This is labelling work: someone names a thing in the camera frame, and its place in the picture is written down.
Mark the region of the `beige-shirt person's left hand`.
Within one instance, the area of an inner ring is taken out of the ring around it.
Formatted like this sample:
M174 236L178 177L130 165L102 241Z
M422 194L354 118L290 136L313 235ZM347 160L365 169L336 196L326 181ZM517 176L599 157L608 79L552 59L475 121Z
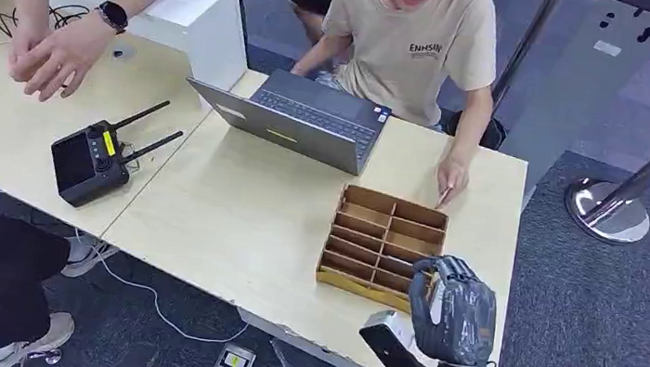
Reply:
M438 200L435 207L442 209L466 189L470 162L455 154L447 155L438 165L436 181Z

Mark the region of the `black-shirt person's left hand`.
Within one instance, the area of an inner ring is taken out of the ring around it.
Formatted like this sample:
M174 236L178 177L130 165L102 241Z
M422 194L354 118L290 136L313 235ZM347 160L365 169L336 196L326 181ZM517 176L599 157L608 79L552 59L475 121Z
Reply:
M37 94L41 102L55 94L70 97L114 36L116 30L98 11L91 11L80 20L57 29L18 58L19 69L29 74L24 93Z

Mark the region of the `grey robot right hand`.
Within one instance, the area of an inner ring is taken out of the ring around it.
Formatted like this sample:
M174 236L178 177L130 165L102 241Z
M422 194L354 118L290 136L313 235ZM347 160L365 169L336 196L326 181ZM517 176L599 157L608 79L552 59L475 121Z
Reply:
M494 291L456 256L418 260L413 271L408 295L417 347L453 365L486 367L497 327Z

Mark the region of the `black-shirt person's right hand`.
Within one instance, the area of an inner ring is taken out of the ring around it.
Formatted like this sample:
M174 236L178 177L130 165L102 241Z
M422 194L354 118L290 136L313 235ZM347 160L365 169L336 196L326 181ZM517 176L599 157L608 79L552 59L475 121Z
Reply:
M20 19L11 38L8 54L8 70L12 80L28 82L35 72L48 60L50 51L37 50L49 36L49 23L44 20Z

